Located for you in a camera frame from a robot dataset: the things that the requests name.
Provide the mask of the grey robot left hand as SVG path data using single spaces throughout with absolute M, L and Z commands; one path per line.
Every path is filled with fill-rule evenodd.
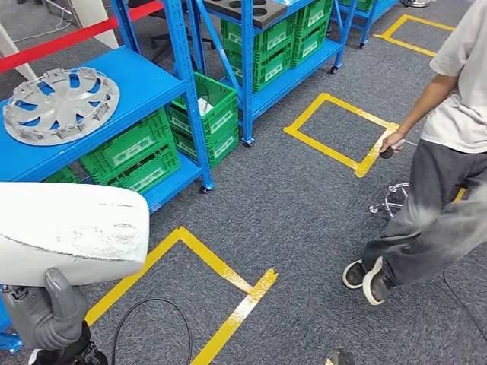
M 31 348 L 60 350 L 82 332 L 88 301 L 57 268 L 45 273 L 43 287 L 6 285 L 2 299 L 13 327 Z

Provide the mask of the person's left hand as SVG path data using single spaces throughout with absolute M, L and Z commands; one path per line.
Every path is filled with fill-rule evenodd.
M 383 139 L 383 143 L 379 150 L 381 154 L 384 154 L 390 148 L 393 152 L 397 153 L 402 148 L 406 133 L 402 130 L 396 130 Z

